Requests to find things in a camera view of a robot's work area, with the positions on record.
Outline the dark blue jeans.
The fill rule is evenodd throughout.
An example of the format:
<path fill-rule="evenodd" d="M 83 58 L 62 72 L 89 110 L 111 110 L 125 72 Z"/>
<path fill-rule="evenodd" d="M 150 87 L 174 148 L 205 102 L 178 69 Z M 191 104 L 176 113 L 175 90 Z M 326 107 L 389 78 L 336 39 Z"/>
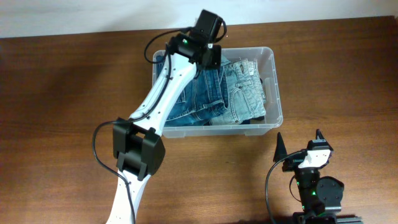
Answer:
<path fill-rule="evenodd" d="M 221 57 L 217 70 L 198 70 L 194 79 L 177 98 L 166 127 L 203 126 L 210 119 L 221 116 L 228 108 L 228 85 L 224 66 L 229 60 Z"/>

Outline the dark navy garment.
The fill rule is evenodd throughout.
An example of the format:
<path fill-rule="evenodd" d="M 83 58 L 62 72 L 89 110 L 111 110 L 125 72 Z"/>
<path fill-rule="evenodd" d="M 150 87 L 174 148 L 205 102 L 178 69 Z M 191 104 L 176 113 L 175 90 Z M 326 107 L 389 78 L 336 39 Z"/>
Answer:
<path fill-rule="evenodd" d="M 266 102 L 266 96 L 261 85 L 261 79 L 258 77 L 252 77 L 252 86 L 254 88 L 254 96 L 251 98 L 250 105 L 253 109 L 252 118 L 255 122 L 265 121 L 266 110 L 264 103 Z"/>

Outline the light blue jeans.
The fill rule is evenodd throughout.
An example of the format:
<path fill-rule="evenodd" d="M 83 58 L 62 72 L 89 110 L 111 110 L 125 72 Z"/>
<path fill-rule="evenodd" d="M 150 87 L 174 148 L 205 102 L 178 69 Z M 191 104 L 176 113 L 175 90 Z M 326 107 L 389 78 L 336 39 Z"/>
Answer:
<path fill-rule="evenodd" d="M 226 79 L 228 106 L 223 114 L 212 118 L 212 126 L 237 125 L 266 115 L 266 96 L 262 88 L 257 61 L 221 58 L 221 74 Z"/>

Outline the clear plastic storage bin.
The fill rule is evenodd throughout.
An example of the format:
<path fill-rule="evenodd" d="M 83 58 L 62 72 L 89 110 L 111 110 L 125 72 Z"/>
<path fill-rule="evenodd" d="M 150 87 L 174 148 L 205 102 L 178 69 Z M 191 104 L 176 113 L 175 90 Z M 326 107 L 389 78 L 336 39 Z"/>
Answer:
<path fill-rule="evenodd" d="M 262 121 L 251 121 L 249 124 L 224 126 L 179 126 L 165 127 L 163 135 L 167 138 L 184 138 L 189 136 L 217 136 L 242 134 L 260 136 L 278 128 L 283 123 L 282 105 L 279 95 L 279 84 L 275 67 L 275 57 L 268 47 L 227 48 L 222 50 L 230 61 L 248 59 L 257 62 L 259 77 L 265 93 L 265 118 Z"/>

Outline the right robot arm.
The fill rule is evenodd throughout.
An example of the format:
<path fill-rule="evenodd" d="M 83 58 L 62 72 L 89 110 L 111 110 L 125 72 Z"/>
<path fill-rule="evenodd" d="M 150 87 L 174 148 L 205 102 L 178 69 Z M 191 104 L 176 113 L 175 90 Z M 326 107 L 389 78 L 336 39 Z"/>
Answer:
<path fill-rule="evenodd" d="M 282 135 L 277 135 L 273 161 L 282 164 L 283 172 L 293 172 L 301 212 L 292 215 L 293 223 L 336 223 L 341 211 L 344 183 L 330 176 L 320 176 L 320 169 L 330 160 L 333 148 L 318 129 L 315 139 L 305 149 L 287 153 Z"/>

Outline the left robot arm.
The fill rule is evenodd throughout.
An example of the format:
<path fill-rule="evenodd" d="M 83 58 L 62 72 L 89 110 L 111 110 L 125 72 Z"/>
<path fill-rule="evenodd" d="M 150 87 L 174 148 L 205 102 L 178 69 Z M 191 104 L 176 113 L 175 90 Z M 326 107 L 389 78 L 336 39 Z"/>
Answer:
<path fill-rule="evenodd" d="M 128 119 L 110 123 L 118 186 L 108 223 L 136 222 L 144 189 L 165 156 L 161 136 L 167 117 L 198 70 L 220 67 L 219 32 L 226 31 L 225 21 L 206 10 L 193 27 L 177 29 L 165 46 L 159 60 L 162 71 L 145 100 Z"/>

